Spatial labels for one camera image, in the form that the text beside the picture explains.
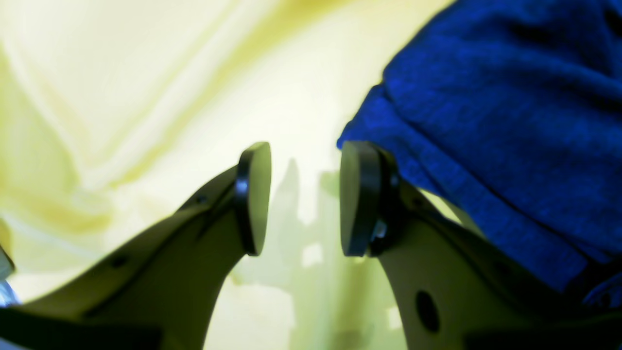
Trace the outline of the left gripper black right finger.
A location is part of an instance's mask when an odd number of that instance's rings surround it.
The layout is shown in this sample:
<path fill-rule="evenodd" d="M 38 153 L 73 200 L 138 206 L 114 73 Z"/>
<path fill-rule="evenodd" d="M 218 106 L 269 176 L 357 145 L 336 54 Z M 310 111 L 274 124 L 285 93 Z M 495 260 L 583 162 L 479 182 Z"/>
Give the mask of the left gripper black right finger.
<path fill-rule="evenodd" d="M 341 246 L 375 257 L 410 350 L 619 350 L 621 313 L 569 301 L 401 179 L 395 158 L 346 141 Z"/>

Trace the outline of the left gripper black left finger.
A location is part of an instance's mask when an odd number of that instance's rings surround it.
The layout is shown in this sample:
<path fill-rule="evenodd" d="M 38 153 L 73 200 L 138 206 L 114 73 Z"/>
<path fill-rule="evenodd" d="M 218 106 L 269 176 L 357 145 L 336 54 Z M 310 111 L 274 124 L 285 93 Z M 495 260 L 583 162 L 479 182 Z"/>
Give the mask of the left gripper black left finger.
<path fill-rule="evenodd" d="M 219 292 L 266 240 L 271 147 L 238 164 L 173 215 L 80 276 L 28 303 L 2 308 L 3 350 L 201 350 Z"/>

